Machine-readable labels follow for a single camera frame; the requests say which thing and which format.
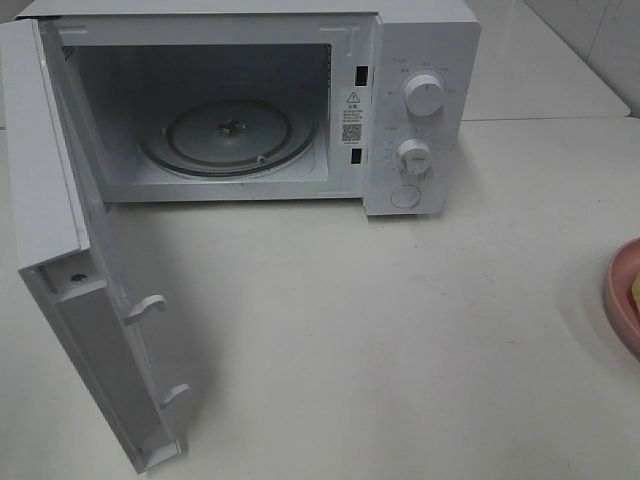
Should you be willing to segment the round white door button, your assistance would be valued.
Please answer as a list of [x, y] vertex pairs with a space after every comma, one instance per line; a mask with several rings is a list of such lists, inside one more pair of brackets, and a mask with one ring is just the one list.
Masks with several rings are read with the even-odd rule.
[[414, 208], [420, 203], [421, 191], [414, 185], [401, 185], [390, 194], [391, 203], [399, 209]]

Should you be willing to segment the white timer knob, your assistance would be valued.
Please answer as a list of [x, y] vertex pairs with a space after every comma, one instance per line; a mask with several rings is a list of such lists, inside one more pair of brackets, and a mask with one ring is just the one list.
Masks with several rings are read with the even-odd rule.
[[396, 156], [400, 170], [411, 176], [426, 173], [433, 161], [430, 147], [419, 139], [402, 142], [397, 148]]

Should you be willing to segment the white microwave door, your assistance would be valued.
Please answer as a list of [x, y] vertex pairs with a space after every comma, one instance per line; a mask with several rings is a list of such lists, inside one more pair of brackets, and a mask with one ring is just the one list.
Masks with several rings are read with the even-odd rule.
[[18, 272], [137, 472], [180, 455], [168, 418], [184, 385], [162, 391], [142, 319], [161, 295], [129, 291], [90, 168], [93, 145], [55, 28], [1, 27], [1, 64]]

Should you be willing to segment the pink round plate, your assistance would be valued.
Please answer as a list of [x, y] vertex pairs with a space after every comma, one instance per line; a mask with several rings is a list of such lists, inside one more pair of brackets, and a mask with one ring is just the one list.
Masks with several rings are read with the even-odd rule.
[[614, 332], [639, 359], [639, 315], [630, 303], [629, 290], [639, 274], [639, 239], [622, 245], [611, 257], [604, 280], [604, 309]]

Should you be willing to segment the sandwich with lettuce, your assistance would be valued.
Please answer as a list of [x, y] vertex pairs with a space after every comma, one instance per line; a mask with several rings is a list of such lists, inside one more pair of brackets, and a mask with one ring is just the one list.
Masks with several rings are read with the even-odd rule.
[[630, 303], [636, 315], [640, 314], [640, 274], [637, 274], [631, 283], [630, 290]]

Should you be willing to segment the white warning label sticker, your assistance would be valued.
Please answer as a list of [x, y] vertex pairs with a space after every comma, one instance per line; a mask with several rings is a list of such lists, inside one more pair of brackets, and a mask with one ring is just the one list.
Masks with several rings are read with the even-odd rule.
[[370, 92], [366, 87], [340, 90], [338, 133], [343, 144], [364, 144], [370, 105]]

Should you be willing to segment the white microwave oven body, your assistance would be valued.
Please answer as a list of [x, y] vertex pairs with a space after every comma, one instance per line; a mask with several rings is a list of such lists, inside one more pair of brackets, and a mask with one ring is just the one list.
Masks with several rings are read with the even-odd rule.
[[[105, 203], [358, 199], [370, 216], [443, 207], [481, 31], [463, 1], [35, 1], [13, 21], [22, 19], [54, 27], [70, 55], [73, 120], [88, 130]], [[428, 117], [405, 105], [420, 73], [444, 86]], [[363, 145], [339, 140], [340, 90], [352, 87], [370, 92]], [[236, 98], [313, 113], [313, 143], [277, 168], [231, 178], [175, 173], [141, 150], [147, 116]], [[433, 155], [420, 176], [397, 161], [408, 139]], [[401, 185], [420, 189], [414, 208], [391, 203]]]

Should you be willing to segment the glass microwave turntable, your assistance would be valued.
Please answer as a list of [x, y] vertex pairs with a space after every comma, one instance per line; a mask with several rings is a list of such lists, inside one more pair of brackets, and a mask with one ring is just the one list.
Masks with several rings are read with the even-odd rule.
[[151, 114], [139, 123], [138, 142], [147, 157], [172, 172], [231, 178], [295, 159], [313, 143], [318, 128], [309, 111], [236, 98]]

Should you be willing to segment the upper white power knob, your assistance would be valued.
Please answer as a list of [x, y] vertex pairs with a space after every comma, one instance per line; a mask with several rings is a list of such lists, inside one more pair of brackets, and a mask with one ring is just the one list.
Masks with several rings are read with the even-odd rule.
[[404, 87], [405, 105], [410, 113], [428, 117], [444, 103], [444, 86], [433, 73], [420, 73], [411, 77]]

